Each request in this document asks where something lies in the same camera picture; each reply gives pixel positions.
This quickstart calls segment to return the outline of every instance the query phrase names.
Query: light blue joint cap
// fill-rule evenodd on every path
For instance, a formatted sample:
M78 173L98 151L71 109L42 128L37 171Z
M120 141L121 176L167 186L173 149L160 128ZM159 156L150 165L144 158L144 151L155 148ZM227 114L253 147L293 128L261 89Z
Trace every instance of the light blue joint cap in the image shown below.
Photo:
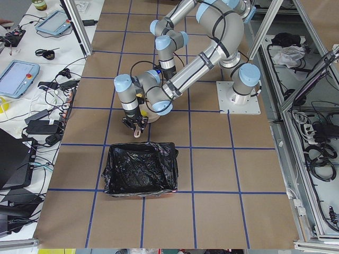
M255 11L256 11L256 7L251 6L251 10L250 10L248 16L246 17L246 19L245 19L245 21L244 21L245 24L247 24L249 21L251 21L251 19L252 19L253 16L254 16Z
M158 85L160 85L160 77L156 70L148 70L146 72L150 73L157 80Z
M160 101L160 102L154 103L152 105L152 108L156 112L162 111L164 108L167 108L166 110L157 113L158 115L167 115L172 110L173 105L172 105L172 103L170 101Z
M114 86L118 93L126 91L132 85L131 77L128 74L121 74L115 77Z
M214 3L216 0L204 0L208 4ZM197 18L197 22L199 23L201 16L204 14L204 12L210 7L207 4L201 4L198 8L197 15L195 16Z
M228 7L234 9L239 4L240 0L222 0Z
M149 30L153 35L155 35L155 26L157 25L158 22L159 20L153 20L149 25Z
M184 32L184 31L181 31L181 32L179 32L180 34L182 34L182 37L184 38L184 46L186 46L188 43L189 43L189 36L187 35L187 33L186 32Z
M155 48L157 50L166 49L171 44L171 38L168 35L161 35L155 39Z
M251 63L246 63L240 67L239 77L246 86L256 86L260 79L259 68Z

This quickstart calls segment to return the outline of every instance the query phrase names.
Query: bottle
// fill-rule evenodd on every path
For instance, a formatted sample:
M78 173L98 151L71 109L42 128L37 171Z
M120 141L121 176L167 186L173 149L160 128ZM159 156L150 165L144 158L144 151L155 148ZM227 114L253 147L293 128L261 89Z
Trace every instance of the bottle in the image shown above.
M32 3L39 11L44 11L47 9L47 4L44 0L32 0Z

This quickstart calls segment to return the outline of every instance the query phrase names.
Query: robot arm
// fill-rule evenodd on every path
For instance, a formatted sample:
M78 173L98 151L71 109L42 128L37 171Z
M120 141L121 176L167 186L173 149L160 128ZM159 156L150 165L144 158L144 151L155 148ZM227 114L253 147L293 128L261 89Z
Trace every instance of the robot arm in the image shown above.
M233 10L225 2L237 2L237 5ZM211 45L176 73L173 52L187 43L187 35L184 32L175 32L173 27L196 3L196 0L183 0L161 21L153 21L150 26L151 32L159 35L156 38L156 49L167 80L165 84L160 83L155 70L146 71L136 77L119 75L114 79L115 89L126 115L123 122L135 131L135 137L140 135L147 124L147 117L143 117L139 109L136 87L143 90L151 111L165 115L171 111L173 100L218 64L234 81L230 100L236 104L246 103L247 97L259 81L259 69L255 65L242 62L237 51L244 35L243 19L237 12L244 14L247 6L242 0L206 0L206 3L199 6L197 21L211 38Z

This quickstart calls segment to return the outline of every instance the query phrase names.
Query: box lined with black plastic bag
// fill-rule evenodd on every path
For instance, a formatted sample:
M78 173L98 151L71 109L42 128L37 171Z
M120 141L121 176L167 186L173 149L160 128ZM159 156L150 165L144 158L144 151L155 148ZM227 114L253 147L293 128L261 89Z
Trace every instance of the box lined with black plastic bag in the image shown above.
M178 153L170 142L112 144L101 175L104 192L113 197L176 192Z

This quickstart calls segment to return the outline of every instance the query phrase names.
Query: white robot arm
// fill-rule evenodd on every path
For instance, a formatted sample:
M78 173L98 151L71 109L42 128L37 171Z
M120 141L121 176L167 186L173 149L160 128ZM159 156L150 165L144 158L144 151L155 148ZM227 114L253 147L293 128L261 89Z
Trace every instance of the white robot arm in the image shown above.
M211 44L176 73L173 52L188 43L188 35L173 29L197 3L201 3L197 21L205 29ZM247 102L259 81L260 71L255 65L243 62L237 49L244 35L243 23L248 22L254 12L255 8L243 0L183 0L162 20L151 23L150 31L157 36L156 50L167 82L162 85L155 70L135 77L122 74L114 79L115 91L126 115L122 121L135 131L135 137L140 136L147 124L147 117L140 112L136 88L142 90L152 112L165 115L173 108L173 100L219 65L234 81L228 92L229 99L235 104Z

